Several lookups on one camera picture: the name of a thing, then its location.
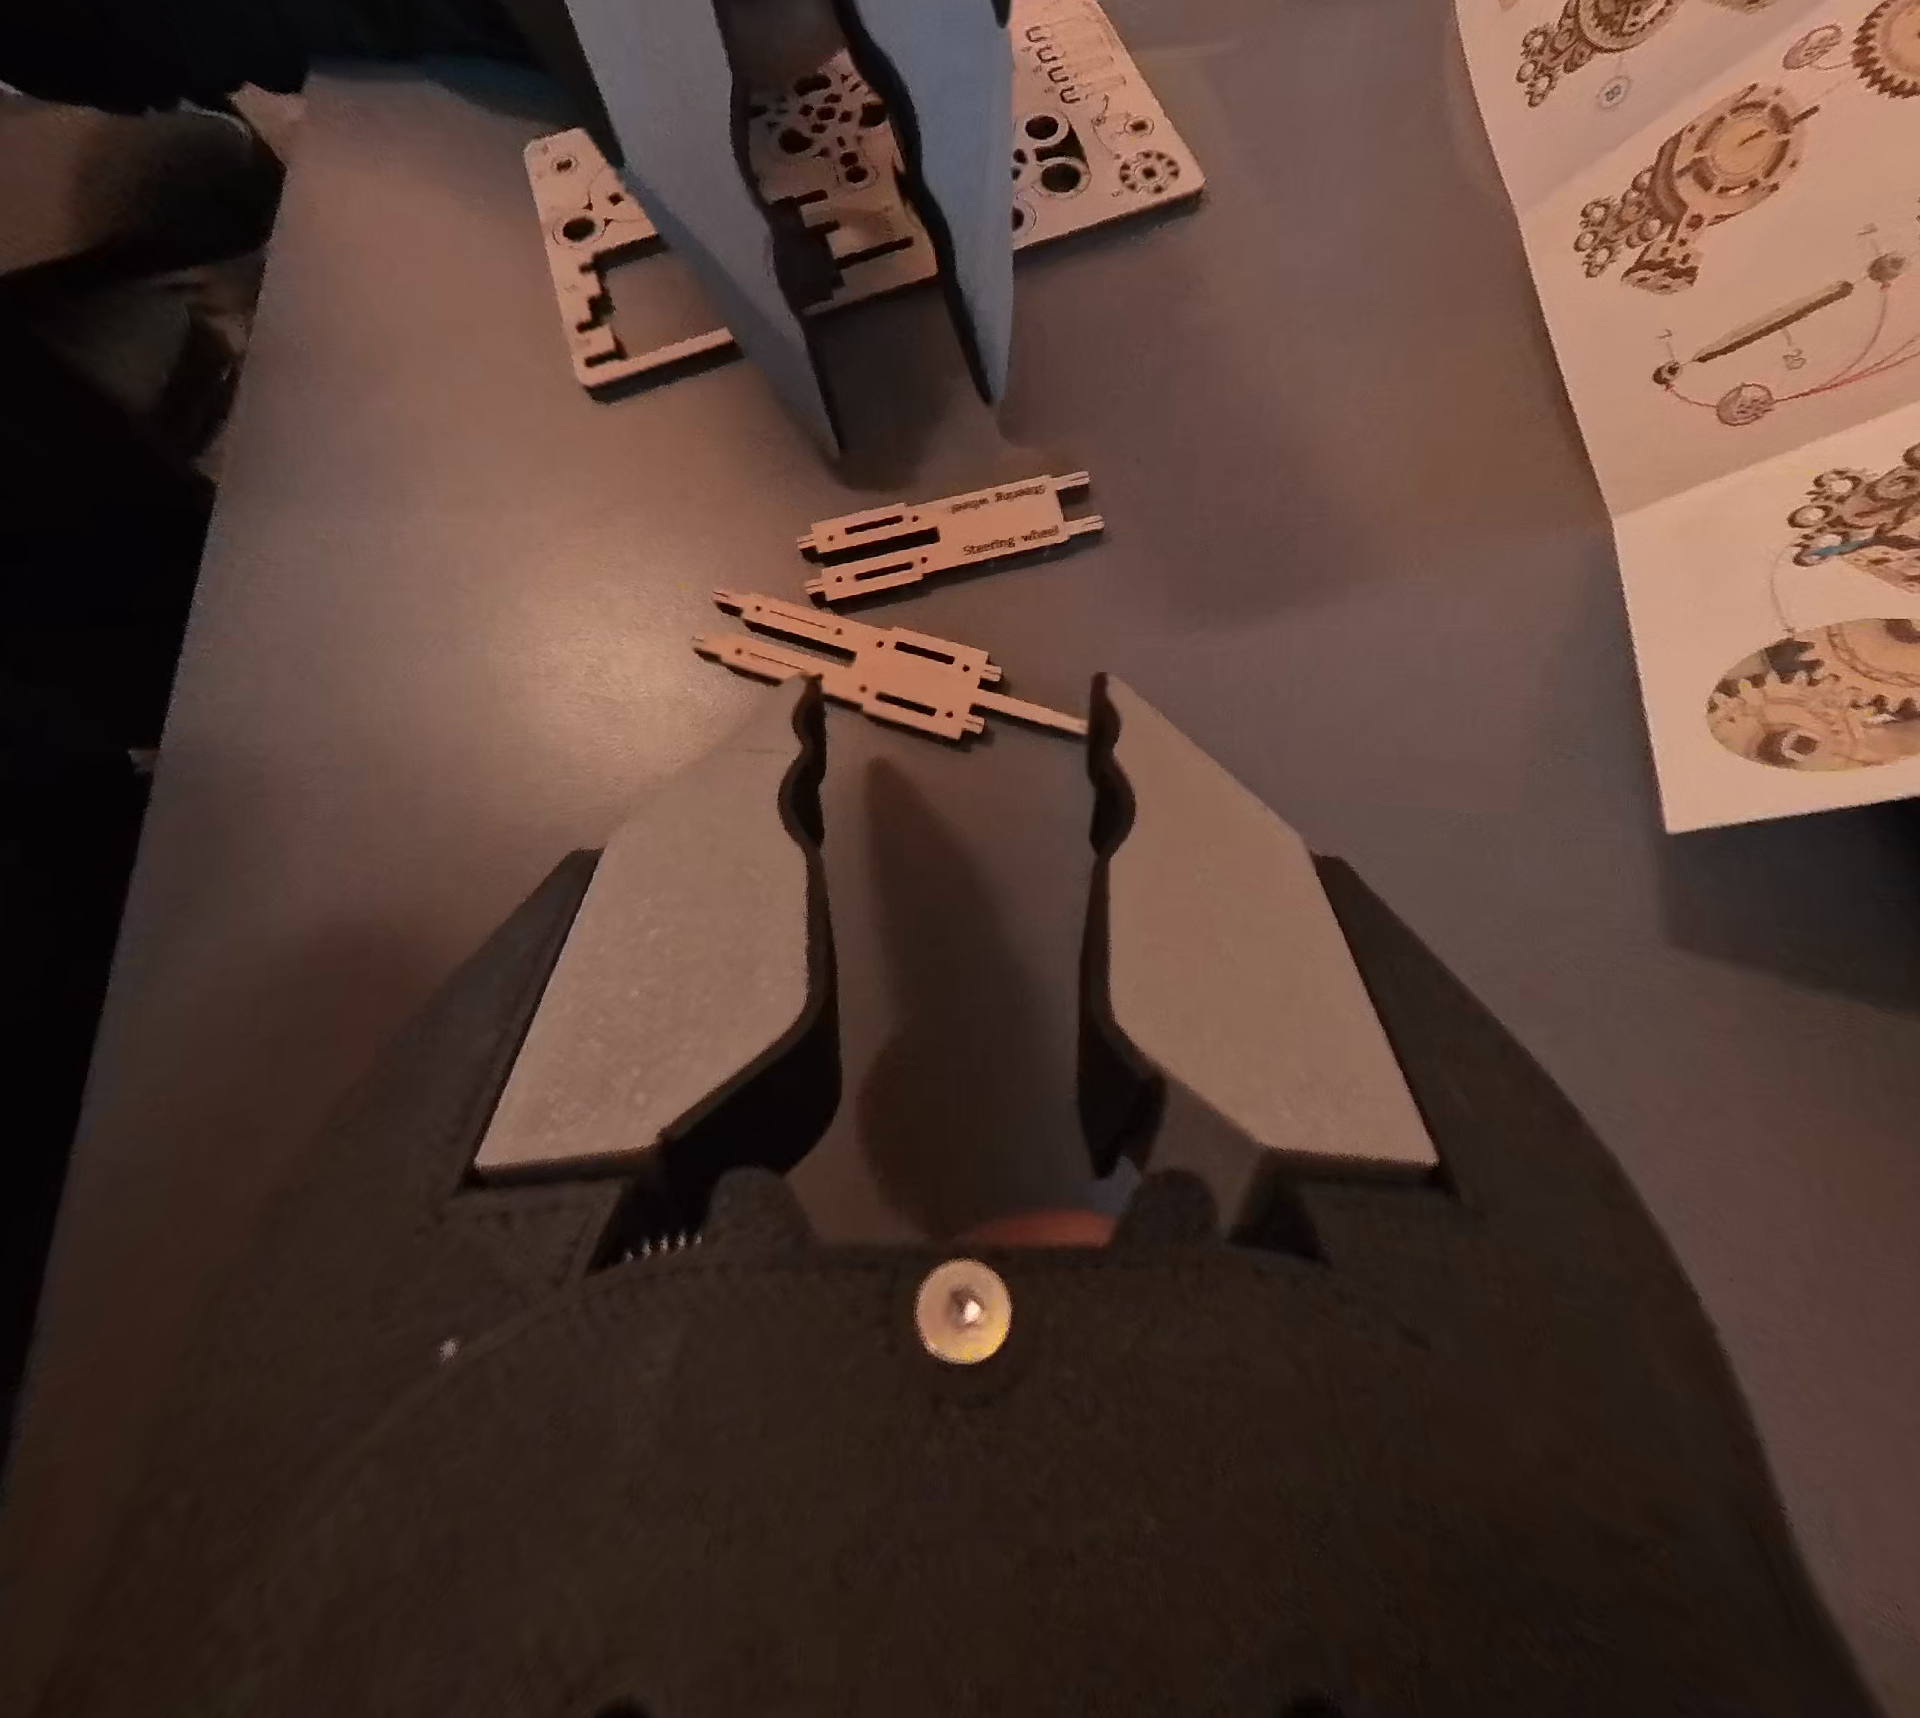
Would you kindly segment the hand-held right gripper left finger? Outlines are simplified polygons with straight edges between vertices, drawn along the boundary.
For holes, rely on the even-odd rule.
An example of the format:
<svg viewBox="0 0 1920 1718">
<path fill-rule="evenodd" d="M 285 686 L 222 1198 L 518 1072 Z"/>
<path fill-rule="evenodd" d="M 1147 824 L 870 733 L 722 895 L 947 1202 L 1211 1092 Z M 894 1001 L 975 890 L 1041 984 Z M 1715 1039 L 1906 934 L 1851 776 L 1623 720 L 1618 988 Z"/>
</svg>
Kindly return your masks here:
<svg viewBox="0 0 1920 1718">
<path fill-rule="evenodd" d="M 508 1067 L 482 1177 L 708 1185 L 811 1152 L 842 1097 L 823 769 L 821 687 L 798 676 L 636 798 Z"/>
</svg>

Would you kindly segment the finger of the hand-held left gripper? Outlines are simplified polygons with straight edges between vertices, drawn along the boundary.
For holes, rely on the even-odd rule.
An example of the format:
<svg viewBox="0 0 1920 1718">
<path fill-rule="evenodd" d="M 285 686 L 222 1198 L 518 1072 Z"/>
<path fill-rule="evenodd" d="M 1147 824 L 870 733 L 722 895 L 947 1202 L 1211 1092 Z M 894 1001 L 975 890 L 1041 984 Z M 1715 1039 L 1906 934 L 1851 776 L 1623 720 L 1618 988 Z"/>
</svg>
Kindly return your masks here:
<svg viewBox="0 0 1920 1718">
<path fill-rule="evenodd" d="M 1012 0 L 829 1 L 884 103 L 971 383 L 994 405 L 1014 318 Z"/>
<path fill-rule="evenodd" d="M 747 96 L 715 0 L 564 0 L 628 188 L 685 262 L 779 403 L 828 457 L 842 422 L 805 311 L 837 265 L 791 198 L 768 200 L 747 156 Z"/>
</svg>

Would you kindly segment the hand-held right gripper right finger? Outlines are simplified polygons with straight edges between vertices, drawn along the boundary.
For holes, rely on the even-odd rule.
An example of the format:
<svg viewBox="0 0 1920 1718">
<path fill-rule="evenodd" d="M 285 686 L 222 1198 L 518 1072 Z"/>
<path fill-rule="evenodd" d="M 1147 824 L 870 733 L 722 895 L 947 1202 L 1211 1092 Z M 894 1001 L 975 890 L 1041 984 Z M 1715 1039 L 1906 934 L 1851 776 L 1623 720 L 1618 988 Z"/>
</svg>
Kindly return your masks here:
<svg viewBox="0 0 1920 1718">
<path fill-rule="evenodd" d="M 1116 673 L 1087 717 L 1077 1128 L 1095 1177 L 1432 1177 L 1303 837 Z"/>
</svg>

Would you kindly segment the laser-cut wooden parts sheet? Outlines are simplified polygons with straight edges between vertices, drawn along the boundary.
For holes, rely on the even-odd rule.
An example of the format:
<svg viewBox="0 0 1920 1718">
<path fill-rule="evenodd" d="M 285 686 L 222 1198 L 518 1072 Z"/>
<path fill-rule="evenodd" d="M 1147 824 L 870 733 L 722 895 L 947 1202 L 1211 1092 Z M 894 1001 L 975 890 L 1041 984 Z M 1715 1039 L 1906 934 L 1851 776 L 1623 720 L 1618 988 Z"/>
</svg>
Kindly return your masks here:
<svg viewBox="0 0 1920 1718">
<path fill-rule="evenodd" d="M 1098 0 L 1012 0 L 1012 245 L 1028 249 L 1195 201 L 1205 178 Z M 764 198 L 791 201 L 836 277 L 814 313 L 934 284 L 932 238 L 900 185 L 901 153 L 848 49 L 747 103 Z M 618 318 L 611 270 L 665 253 L 660 230 L 581 127 L 522 152 L 561 340 L 591 394 L 732 358 L 709 328 L 641 346 Z"/>
</svg>

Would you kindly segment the wooden part with long pin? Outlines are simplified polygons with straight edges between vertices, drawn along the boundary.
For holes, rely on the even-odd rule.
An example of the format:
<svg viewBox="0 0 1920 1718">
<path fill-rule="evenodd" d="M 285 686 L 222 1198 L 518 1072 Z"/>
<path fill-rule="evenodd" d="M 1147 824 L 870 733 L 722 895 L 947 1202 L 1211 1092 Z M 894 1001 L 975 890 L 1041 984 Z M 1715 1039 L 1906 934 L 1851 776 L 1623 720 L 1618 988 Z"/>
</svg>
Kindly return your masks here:
<svg viewBox="0 0 1920 1718">
<path fill-rule="evenodd" d="M 988 715 L 1052 736 L 1087 736 L 1084 715 L 1007 693 L 991 656 L 971 643 L 867 626 L 760 592 L 719 588 L 713 606 L 732 626 L 697 631 L 689 646 L 732 673 L 768 684 L 814 679 L 829 701 L 949 745 L 981 736 Z"/>
</svg>

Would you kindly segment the wooden part with printed text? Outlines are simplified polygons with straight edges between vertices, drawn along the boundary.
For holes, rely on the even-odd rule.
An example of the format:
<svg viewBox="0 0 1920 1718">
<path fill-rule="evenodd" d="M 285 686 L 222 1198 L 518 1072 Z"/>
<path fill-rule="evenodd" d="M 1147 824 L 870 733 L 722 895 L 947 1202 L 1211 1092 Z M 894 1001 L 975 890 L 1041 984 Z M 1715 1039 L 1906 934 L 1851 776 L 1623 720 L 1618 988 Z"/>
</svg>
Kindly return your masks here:
<svg viewBox="0 0 1920 1718">
<path fill-rule="evenodd" d="M 1087 472 L 1038 474 L 814 522 L 798 540 L 811 566 L 803 594 L 823 606 L 870 601 L 1095 537 L 1103 517 L 1068 507 L 1090 486 Z"/>
</svg>

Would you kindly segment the folded paper instruction sheet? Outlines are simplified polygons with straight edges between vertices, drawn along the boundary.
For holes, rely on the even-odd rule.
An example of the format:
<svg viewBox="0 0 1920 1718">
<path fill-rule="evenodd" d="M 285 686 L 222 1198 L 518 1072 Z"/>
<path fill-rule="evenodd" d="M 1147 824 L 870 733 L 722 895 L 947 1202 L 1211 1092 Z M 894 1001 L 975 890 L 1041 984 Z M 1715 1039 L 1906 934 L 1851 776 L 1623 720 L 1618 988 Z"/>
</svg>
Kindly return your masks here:
<svg viewBox="0 0 1920 1718">
<path fill-rule="evenodd" d="M 1667 833 L 1913 800 L 1917 0 L 1452 0 Z"/>
</svg>

